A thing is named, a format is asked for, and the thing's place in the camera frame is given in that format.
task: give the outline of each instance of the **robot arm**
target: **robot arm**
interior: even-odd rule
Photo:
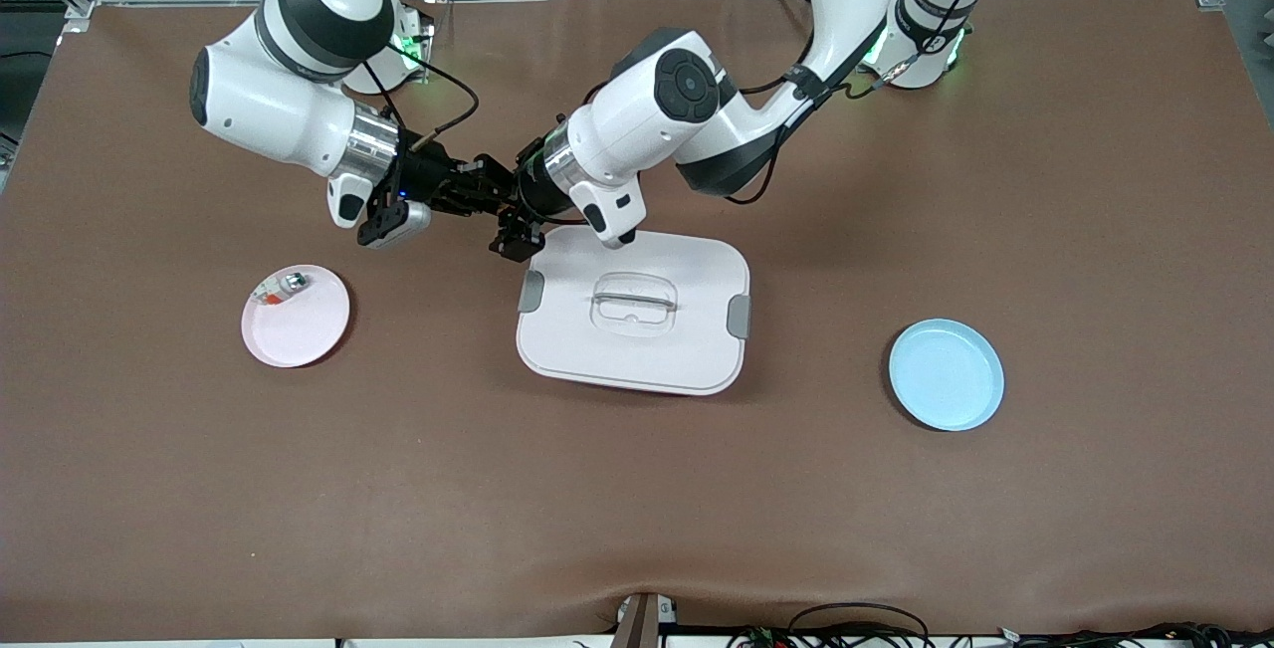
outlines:
[[[195,121],[265,158],[329,180],[333,220],[354,227],[397,154],[399,130],[336,85],[385,48],[392,0],[262,0],[204,48],[191,78]]]
[[[790,139],[812,112],[832,98],[832,89],[836,89],[859,64],[865,61],[869,66],[875,64],[873,67],[878,69],[882,81],[894,81],[899,85],[912,87],[917,81],[927,84],[936,80],[936,76],[945,71],[949,55],[943,53],[939,57],[938,51],[962,33],[963,19],[972,10],[975,0],[812,0],[812,3],[814,36],[810,48],[805,57],[799,59],[785,74],[786,81],[768,98],[764,107],[750,107],[747,99],[735,92],[729,75],[720,71],[720,64],[712,57],[711,51],[706,46],[698,48],[701,57],[716,69],[720,109],[673,149],[678,171],[692,190],[729,196],[750,185],[761,171],[773,162],[784,141]],[[915,20],[912,14],[924,20]],[[869,60],[869,53],[877,57]],[[934,67],[936,73],[929,78],[926,74]],[[645,81],[645,87],[632,87],[631,92],[650,95],[652,92],[650,80]],[[615,102],[603,93],[594,101],[595,104]],[[633,131],[641,132],[646,141],[654,140],[636,127]],[[582,139],[577,141],[576,132],[571,132],[568,135],[571,144],[590,144],[587,130],[581,130],[581,135]],[[627,141],[640,145],[640,140]],[[594,176],[592,181],[636,185],[636,172],[645,171],[648,164],[643,158],[642,162],[631,164],[632,171],[624,171],[623,162],[610,162],[606,167],[605,176],[601,180]],[[559,181],[559,185],[568,190],[567,182]],[[569,190],[569,195],[571,199],[576,199],[577,191]],[[577,208],[583,209],[583,205],[577,204]],[[594,222],[592,216],[587,214],[586,216],[604,241],[609,241],[615,232],[623,237],[624,232],[632,232],[636,222],[641,222],[638,213],[619,216],[618,213],[609,213],[605,204],[598,204],[598,208],[603,209],[600,214],[605,222],[601,225],[605,230],[599,229],[599,223]]]
[[[692,190],[736,194],[882,36],[882,56],[897,42],[905,61],[887,66],[882,80],[896,80],[921,46],[949,41],[931,18],[941,0],[812,1],[810,48],[764,107],[747,103],[698,33],[660,29],[617,64],[596,99],[527,145],[513,171],[489,155],[456,162],[338,89],[336,80],[383,51],[395,0],[264,0],[200,53],[191,109],[220,139],[327,177],[336,225],[354,227],[367,211],[359,244],[397,243],[423,230],[431,213],[490,213],[499,218],[490,248],[525,261],[543,248],[541,225],[576,208],[603,243],[619,248],[646,218],[642,171],[674,158]],[[916,22],[912,6],[930,18]],[[953,8],[948,20],[971,6]],[[896,33],[908,19],[912,33]]]

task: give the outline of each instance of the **small object on plate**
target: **small object on plate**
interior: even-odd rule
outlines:
[[[297,285],[294,276],[303,278],[304,285]],[[243,345],[270,367],[298,368],[318,362],[340,342],[349,325],[344,281],[318,266],[284,267],[270,278],[283,278],[280,289],[289,285],[294,293],[283,303],[261,303],[255,290],[248,295],[240,323]]]
[[[889,383],[912,416],[944,432],[981,426],[1004,398],[1004,368],[991,342],[949,318],[926,318],[898,336]]]
[[[262,284],[256,285],[255,293],[252,293],[252,299],[256,303],[262,304],[282,304],[287,303],[288,299],[294,298],[296,294],[304,290],[310,285],[310,280],[302,272],[293,271],[289,275],[279,275],[275,272],[271,276],[265,278]]]

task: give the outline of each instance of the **gray latch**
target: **gray latch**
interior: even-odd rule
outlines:
[[[529,270],[522,278],[522,297],[517,299],[517,312],[533,313],[540,308],[544,299],[544,276],[541,272]]]
[[[725,331],[739,340],[747,340],[752,334],[752,298],[747,294],[736,294],[730,298],[730,304],[725,316]]]

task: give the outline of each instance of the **brown mat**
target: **brown mat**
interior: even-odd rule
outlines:
[[[0,211],[0,639],[592,631],[655,589],[683,621],[826,600],[940,631],[1274,623],[1274,135],[1191,0],[985,0],[963,66],[836,99],[763,204],[647,173],[652,230],[752,262],[734,388],[536,377],[490,218],[357,248],[324,185],[205,135],[195,53],[246,9],[101,9],[70,36]],[[800,48],[778,0],[462,5],[437,62],[483,94],[446,136],[511,155],[655,25],[738,81]],[[415,126],[464,107],[400,94]],[[349,280],[320,367],[242,348],[255,281]],[[1008,372],[944,435],[882,383],[956,317]]]

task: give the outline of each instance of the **light blue plate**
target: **light blue plate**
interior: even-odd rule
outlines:
[[[944,432],[982,425],[1004,400],[1004,368],[991,342],[949,318],[926,318],[898,336],[889,381],[912,416]]]

